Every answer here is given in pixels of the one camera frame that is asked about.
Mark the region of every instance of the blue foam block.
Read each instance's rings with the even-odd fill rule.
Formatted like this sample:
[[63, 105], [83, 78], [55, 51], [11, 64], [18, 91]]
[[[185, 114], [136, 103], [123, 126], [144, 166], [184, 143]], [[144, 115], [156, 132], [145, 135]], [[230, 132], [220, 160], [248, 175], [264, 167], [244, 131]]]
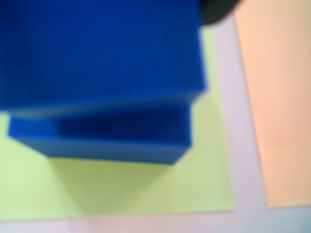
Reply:
[[9, 135], [48, 157], [173, 164], [191, 146], [190, 110], [66, 120], [13, 117]]
[[1, 0], [0, 110], [121, 114], [205, 88], [199, 0]]

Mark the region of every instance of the light green paper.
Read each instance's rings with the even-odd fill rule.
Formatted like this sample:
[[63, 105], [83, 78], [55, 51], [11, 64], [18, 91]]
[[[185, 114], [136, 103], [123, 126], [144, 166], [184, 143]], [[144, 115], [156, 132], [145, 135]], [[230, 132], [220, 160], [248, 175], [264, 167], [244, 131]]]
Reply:
[[0, 220], [233, 210], [208, 30], [203, 40], [210, 90], [192, 108], [193, 147], [175, 166], [47, 159], [7, 138], [0, 115]]

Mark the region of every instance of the stacked blue boxes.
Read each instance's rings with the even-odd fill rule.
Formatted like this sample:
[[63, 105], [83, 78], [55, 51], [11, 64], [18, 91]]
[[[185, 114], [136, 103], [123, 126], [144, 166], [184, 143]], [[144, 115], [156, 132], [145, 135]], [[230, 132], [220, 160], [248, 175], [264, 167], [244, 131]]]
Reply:
[[51, 157], [173, 164], [205, 90], [198, 0], [3, 0], [0, 109]]

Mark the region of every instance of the blue box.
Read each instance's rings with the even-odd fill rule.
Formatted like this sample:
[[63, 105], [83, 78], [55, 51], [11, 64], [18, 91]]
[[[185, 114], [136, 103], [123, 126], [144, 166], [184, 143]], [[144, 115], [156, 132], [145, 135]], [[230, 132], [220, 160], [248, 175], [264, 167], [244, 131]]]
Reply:
[[123, 114], [205, 89], [199, 0], [1, 0], [0, 110]]
[[190, 109], [63, 120], [13, 117], [9, 136], [48, 157], [174, 164], [191, 147]]

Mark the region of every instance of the blue plastic container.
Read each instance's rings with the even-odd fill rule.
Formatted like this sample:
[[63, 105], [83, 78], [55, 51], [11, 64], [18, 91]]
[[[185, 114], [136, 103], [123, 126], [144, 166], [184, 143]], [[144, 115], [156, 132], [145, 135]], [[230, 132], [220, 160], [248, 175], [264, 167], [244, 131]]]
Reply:
[[1, 0], [0, 110], [123, 114], [205, 89], [199, 0]]
[[68, 120], [13, 117], [9, 135], [48, 157], [174, 164], [191, 147], [190, 110]]

